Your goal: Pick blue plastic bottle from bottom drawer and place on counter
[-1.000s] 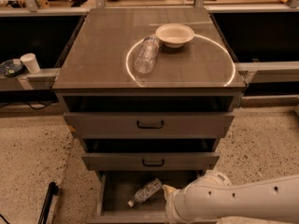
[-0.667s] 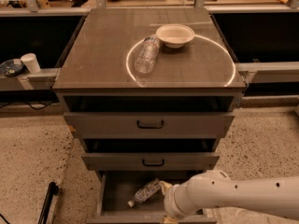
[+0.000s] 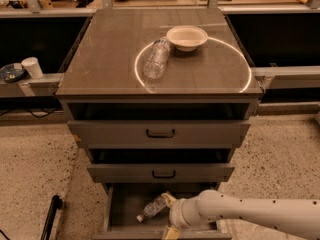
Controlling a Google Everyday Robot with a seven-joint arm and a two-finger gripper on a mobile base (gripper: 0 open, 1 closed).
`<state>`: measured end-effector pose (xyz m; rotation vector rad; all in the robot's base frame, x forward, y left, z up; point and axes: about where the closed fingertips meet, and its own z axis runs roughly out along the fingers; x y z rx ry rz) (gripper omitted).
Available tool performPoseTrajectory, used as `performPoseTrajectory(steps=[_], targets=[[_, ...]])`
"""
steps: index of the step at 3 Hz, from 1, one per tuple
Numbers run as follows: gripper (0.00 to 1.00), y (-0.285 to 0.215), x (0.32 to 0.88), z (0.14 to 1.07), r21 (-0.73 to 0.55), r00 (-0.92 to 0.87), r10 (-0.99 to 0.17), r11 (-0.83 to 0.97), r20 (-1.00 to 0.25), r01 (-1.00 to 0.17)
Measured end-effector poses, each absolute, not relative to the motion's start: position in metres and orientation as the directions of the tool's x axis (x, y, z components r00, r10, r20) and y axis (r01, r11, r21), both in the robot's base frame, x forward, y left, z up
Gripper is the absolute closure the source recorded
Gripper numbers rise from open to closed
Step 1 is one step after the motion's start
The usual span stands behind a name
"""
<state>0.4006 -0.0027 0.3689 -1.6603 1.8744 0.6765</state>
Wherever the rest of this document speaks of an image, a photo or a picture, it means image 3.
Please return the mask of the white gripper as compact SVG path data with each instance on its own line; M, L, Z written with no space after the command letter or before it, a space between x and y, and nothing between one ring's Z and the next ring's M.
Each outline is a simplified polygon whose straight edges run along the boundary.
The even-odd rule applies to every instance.
M162 193L161 197L165 200L166 206L170 208L169 220L174 226L165 227L161 240L178 240L180 237L178 229L187 230L200 224L196 198L176 200L170 192Z

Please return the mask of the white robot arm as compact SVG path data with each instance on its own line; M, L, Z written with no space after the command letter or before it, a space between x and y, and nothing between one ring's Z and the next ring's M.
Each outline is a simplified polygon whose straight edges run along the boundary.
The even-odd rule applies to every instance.
M188 199L176 199L168 193L162 197L169 208L169 221L178 230L239 219L306 240L320 240L318 199L248 199L212 189Z

